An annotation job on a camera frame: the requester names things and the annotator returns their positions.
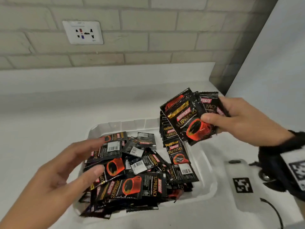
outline hand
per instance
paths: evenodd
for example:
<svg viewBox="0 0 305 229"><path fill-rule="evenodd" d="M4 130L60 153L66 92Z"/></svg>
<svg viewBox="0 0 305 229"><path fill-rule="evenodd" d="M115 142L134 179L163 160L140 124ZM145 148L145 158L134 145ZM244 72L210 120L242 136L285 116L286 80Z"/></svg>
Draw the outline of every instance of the hand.
<svg viewBox="0 0 305 229"><path fill-rule="evenodd" d="M0 228L46 229L80 197L105 170L97 165L67 184L69 174L99 149L104 138L76 142L41 166L2 219Z"/></svg>
<svg viewBox="0 0 305 229"><path fill-rule="evenodd" d="M229 132L238 140L254 146L276 146L294 136L244 99L219 98L231 117L214 113L201 116L202 121L219 126L219 132Z"/></svg>

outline black cable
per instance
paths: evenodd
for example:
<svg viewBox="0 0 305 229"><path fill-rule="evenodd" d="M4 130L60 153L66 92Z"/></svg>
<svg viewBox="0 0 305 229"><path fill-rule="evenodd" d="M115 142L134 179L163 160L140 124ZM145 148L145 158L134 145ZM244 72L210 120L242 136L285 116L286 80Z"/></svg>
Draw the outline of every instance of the black cable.
<svg viewBox="0 0 305 229"><path fill-rule="evenodd" d="M261 199L262 202L268 203L275 210L276 214L278 215L278 219L280 220L281 229L283 229L284 228L283 221L282 221L282 218L281 218L279 212L277 211L277 209L267 200L265 200L263 198L260 198L260 199Z"/></svg>

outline white outlet plate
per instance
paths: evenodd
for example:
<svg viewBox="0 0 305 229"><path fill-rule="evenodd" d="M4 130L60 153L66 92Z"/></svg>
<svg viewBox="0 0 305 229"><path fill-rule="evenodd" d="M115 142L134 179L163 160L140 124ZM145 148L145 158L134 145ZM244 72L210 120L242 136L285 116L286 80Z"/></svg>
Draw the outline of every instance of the white outlet plate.
<svg viewBox="0 0 305 229"><path fill-rule="evenodd" d="M63 21L63 26L71 44L104 44L99 22Z"/></svg>

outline white tray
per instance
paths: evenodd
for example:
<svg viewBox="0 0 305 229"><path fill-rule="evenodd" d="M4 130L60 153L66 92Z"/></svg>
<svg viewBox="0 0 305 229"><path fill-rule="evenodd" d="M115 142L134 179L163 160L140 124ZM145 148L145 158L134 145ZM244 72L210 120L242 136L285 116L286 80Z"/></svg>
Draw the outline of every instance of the white tray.
<svg viewBox="0 0 305 229"><path fill-rule="evenodd" d="M159 119L140 119L133 121L120 121L120 122L110 122L99 124L96 127L92 128L89 131L88 139L98 138L101 135L112 134L115 132L127 131L127 134L130 136L138 136L138 132L148 132L154 133L156 139L156 151L167 161L170 162L169 155L166 151L166 148L163 148L162 138L159 134ZM185 149L189 155L189 159L192 163L192 167L199 178L199 182L194 182L194 188L192 192L184 193L178 201L175 203L173 201L164 202L159 204L159 208L163 207L174 207L179 204L186 204L195 201L202 201L212 198L217 191L217 180L215 174L213 173L212 167L202 150L201 143L197 143L192 147L188 144L184 144ZM79 172L79 175L82 174L83 166ZM73 208L77 216L83 212L88 204L75 202ZM142 212L131 212L126 213L125 210L114 213L111 215L111 219L118 217L128 216L130 214L138 214ZM100 222L104 219L96 218L82 218L78 217L75 219L79 223L91 224L94 222Z"/></svg>

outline pile of coffee sachets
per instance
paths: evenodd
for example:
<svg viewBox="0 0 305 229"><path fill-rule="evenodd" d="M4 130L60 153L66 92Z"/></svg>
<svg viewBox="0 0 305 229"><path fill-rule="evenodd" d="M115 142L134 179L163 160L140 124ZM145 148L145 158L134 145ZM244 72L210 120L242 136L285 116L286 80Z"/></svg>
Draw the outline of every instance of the pile of coffee sachets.
<svg viewBox="0 0 305 229"><path fill-rule="evenodd" d="M216 127L200 121L206 112L228 116L217 92L193 93L188 88L161 106L159 132L171 164L156 152L154 134L104 136L103 146L84 162L84 172L95 165L104 165L105 172L79 200L88 205L81 216L109 219L113 212L124 209L156 210L159 203L176 201L184 192L191 192L192 182L199 180L183 141L193 145L216 132Z"/></svg>
<svg viewBox="0 0 305 229"><path fill-rule="evenodd" d="M160 109L160 133L166 131L163 140L179 137L190 146L216 134L216 126L200 120L202 114L229 116L218 92L192 92L190 88L167 101Z"/></svg>

